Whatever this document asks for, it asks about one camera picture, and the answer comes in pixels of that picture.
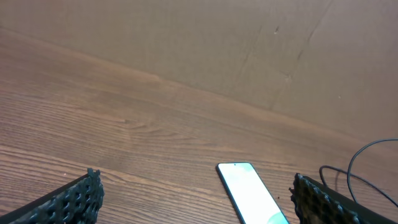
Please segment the cardboard box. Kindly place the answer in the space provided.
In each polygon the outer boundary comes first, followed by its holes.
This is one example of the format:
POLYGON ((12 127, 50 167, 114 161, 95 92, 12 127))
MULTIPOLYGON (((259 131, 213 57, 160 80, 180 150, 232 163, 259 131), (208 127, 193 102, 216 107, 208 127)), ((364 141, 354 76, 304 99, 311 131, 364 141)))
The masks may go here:
POLYGON ((2 1, 1 27, 347 134, 397 136, 396 1, 2 1))

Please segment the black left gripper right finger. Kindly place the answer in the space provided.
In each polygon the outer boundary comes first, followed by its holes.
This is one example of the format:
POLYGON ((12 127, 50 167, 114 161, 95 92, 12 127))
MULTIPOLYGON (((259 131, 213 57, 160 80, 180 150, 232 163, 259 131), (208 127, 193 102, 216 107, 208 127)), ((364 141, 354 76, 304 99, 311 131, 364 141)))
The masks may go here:
POLYGON ((291 201, 301 224, 397 224, 310 177, 295 174, 293 186, 291 201))

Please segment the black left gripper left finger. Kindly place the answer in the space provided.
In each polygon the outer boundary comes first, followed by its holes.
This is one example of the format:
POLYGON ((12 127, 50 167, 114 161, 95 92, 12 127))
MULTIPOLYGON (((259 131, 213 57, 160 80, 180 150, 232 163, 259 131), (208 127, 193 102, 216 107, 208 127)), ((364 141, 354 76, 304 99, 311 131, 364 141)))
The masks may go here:
POLYGON ((1 216, 1 224, 95 224, 103 205, 100 171, 87 174, 1 216))

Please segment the blue Samsung Galaxy smartphone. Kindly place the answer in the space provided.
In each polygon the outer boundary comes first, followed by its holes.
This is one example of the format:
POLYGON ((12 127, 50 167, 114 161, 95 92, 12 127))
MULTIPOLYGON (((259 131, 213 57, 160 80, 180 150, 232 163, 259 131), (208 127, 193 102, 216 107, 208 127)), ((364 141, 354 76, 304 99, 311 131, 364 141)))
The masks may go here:
POLYGON ((224 162, 216 171, 241 223, 289 223, 252 164, 224 162))

